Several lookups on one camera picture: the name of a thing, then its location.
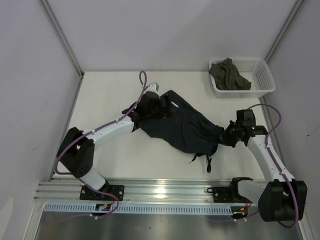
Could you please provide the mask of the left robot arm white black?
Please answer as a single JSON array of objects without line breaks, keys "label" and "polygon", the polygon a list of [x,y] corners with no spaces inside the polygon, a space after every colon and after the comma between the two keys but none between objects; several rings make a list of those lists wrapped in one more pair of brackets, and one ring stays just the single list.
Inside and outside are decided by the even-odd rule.
[{"label": "left robot arm white black", "polygon": [[132,133],[153,119],[172,116],[171,102],[167,94],[159,96],[147,91],[139,102],[125,109],[119,119],[105,123],[92,130],[68,130],[57,152],[57,161],[69,174],[86,184],[97,200],[108,196],[108,181],[93,167],[95,150],[117,137]]}]

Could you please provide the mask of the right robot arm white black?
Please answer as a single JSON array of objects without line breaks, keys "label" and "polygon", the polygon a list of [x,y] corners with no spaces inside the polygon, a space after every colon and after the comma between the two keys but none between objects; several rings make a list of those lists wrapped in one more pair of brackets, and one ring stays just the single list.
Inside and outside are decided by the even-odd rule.
[{"label": "right robot arm white black", "polygon": [[263,125],[256,124],[251,107],[237,110],[236,120],[229,122],[219,142],[232,148],[243,142],[257,161],[266,185],[261,187],[250,177],[234,177],[228,196],[234,202],[243,198],[251,201],[265,222],[277,222],[290,229],[303,218],[308,187],[286,169],[269,142],[270,135]]}]

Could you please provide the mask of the olive green shorts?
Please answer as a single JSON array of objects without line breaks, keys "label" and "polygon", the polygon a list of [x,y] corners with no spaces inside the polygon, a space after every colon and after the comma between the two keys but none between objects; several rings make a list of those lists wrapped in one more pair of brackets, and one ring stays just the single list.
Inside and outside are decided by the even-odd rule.
[{"label": "olive green shorts", "polygon": [[231,58],[212,63],[209,74],[221,91],[249,91],[252,87],[252,83],[240,75]]}]

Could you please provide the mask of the white plastic basket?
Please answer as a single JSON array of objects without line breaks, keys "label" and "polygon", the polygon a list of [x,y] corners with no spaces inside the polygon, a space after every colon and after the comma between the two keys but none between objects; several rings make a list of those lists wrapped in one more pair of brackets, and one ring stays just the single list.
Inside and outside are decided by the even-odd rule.
[{"label": "white plastic basket", "polygon": [[270,68],[260,58],[213,58],[208,72],[218,98],[260,98],[276,90]]}]

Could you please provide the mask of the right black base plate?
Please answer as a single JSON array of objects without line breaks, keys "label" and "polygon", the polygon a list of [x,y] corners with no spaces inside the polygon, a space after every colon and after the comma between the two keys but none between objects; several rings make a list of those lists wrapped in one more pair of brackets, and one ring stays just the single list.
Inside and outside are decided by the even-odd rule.
[{"label": "right black base plate", "polygon": [[215,203],[245,204],[252,201],[257,203],[262,191],[254,187],[214,186],[206,189]]}]

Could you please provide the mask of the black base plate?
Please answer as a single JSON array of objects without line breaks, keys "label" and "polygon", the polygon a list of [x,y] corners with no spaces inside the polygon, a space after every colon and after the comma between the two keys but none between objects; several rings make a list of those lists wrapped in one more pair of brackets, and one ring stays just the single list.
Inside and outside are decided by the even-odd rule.
[{"label": "black base plate", "polygon": [[214,186],[206,189],[215,203],[245,204],[252,201],[257,203],[262,191],[254,187]]},{"label": "black base plate", "polygon": [[[125,186],[111,184],[108,186],[104,186],[102,189],[100,189],[100,191],[117,197],[119,201],[123,201]],[[83,201],[114,201],[115,200],[111,196],[90,190],[85,185],[81,187],[79,199]]]}]

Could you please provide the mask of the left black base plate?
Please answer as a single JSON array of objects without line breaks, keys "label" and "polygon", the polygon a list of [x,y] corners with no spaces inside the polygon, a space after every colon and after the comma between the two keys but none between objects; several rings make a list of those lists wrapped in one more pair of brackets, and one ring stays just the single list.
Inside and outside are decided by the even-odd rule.
[{"label": "left black base plate", "polygon": [[[104,186],[102,189],[100,189],[100,191],[117,197],[119,201],[123,201],[125,186],[111,184],[108,186]],[[115,200],[111,196],[90,190],[85,185],[81,187],[79,199],[83,201],[114,201]]]}]

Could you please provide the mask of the aluminium mounting rail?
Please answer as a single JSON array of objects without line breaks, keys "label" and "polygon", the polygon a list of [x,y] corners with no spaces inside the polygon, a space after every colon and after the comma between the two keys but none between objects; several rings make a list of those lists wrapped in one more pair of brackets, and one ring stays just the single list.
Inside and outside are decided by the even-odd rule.
[{"label": "aluminium mounting rail", "polygon": [[[204,205],[213,203],[209,187],[227,187],[229,179],[178,180],[111,178],[111,185],[123,185],[122,204]],[[79,202],[82,184],[75,178],[58,177],[38,184],[35,202]]]}]

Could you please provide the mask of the right aluminium frame post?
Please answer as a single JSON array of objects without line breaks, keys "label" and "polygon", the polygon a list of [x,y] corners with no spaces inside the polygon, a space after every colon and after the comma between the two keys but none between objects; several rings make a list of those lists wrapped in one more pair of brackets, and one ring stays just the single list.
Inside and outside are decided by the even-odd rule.
[{"label": "right aluminium frame post", "polygon": [[304,5],[307,3],[307,0],[296,0],[293,7],[291,8],[289,14],[285,18],[284,23],[282,24],[279,32],[277,33],[274,41],[272,42],[272,45],[270,49],[268,50],[264,60],[268,64],[275,54],[277,53],[280,45],[284,41],[285,37],[289,33],[290,29],[292,28],[296,18],[299,16],[301,10],[303,9]]}]

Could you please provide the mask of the aluminium frame post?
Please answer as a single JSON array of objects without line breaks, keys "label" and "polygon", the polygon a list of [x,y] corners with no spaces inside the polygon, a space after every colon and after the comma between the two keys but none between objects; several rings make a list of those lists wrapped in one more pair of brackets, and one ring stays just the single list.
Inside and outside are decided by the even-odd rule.
[{"label": "aluminium frame post", "polygon": [[275,54],[277,53],[280,45],[284,41],[285,37],[289,33],[290,29],[292,28],[296,18],[299,16],[301,10],[303,9],[304,5],[307,3],[307,0],[296,0],[293,7],[291,8],[289,14],[285,18],[284,23],[282,24],[279,32],[277,33],[274,41],[272,42],[272,45],[270,49],[268,50],[264,60],[268,64]]},{"label": "aluminium frame post", "polygon": [[38,1],[44,14],[46,15],[53,31],[55,32],[55,35],[57,39],[59,40],[64,52],[66,53],[68,59],[70,60],[73,68],[77,72],[77,74],[82,78],[84,75],[84,72],[82,71],[80,64],[74,54],[74,51],[72,50],[72,47],[68,41],[68,39],[65,36],[65,33],[49,3],[48,0],[39,0]]}]

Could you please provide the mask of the left aluminium frame post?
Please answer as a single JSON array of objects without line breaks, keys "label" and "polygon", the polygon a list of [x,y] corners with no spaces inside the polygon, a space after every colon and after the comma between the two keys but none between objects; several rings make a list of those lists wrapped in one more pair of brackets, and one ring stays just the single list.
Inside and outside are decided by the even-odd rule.
[{"label": "left aluminium frame post", "polygon": [[73,68],[77,72],[77,74],[82,78],[84,75],[84,72],[82,71],[80,64],[74,54],[74,51],[72,50],[72,47],[68,41],[68,39],[65,36],[65,33],[49,3],[48,0],[39,0],[38,1],[44,14],[46,15],[53,31],[55,32],[55,35],[57,39],[59,40],[64,52],[66,53],[68,59],[70,60]]}]

